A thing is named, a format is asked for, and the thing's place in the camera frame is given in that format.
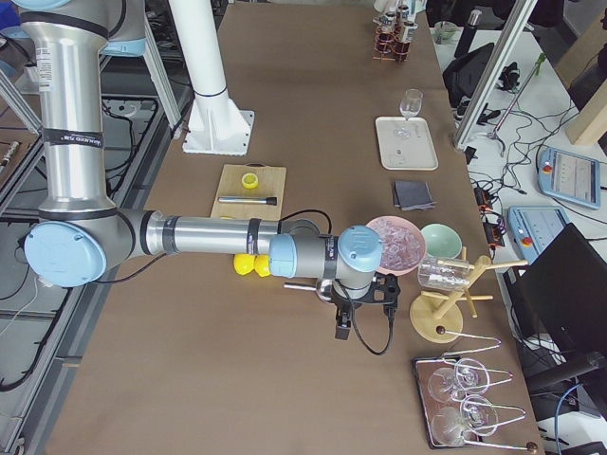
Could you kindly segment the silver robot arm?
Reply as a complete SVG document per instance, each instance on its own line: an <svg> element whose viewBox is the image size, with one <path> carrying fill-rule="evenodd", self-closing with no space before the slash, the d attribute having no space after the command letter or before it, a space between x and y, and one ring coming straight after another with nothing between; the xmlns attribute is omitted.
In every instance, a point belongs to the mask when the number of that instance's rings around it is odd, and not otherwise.
<svg viewBox="0 0 607 455"><path fill-rule="evenodd" d="M316 281L336 308L335 336L359 332L357 311L378 306L393 321L397 279L379 270L382 242L366 226L321 232L297 211L275 221L167 216L145 209L158 166L136 170L120 207L108 193L101 55L138 57L147 45L141 1L22 1L21 26L34 43L42 108L46 200L25 236L23 254L44 281L64 288L103 283L126 261L156 262L185 252L246 253L272 276Z"/></svg>

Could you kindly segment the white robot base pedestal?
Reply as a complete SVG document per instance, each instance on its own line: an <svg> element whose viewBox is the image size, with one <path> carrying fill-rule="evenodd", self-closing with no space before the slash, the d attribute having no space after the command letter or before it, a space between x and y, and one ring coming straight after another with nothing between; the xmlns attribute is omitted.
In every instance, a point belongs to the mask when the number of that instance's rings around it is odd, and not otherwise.
<svg viewBox="0 0 607 455"><path fill-rule="evenodd" d="M170 8L194 93L183 151L245 155L254 113L230 98L211 3L175 0Z"/></svg>

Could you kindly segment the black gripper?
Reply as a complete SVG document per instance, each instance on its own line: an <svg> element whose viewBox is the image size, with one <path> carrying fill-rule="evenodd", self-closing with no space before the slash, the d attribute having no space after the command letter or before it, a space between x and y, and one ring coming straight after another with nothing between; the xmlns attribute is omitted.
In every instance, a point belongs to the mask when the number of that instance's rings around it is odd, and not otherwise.
<svg viewBox="0 0 607 455"><path fill-rule="evenodd" d="M398 309L400 287L398 277L394 274L376 272L366 293L354 297L354 290L341 286L338 281L333 284L331 302L336 305L335 339L347 340L352 328L352 307L358 310L361 306L381 306L385 312Z"/></svg>

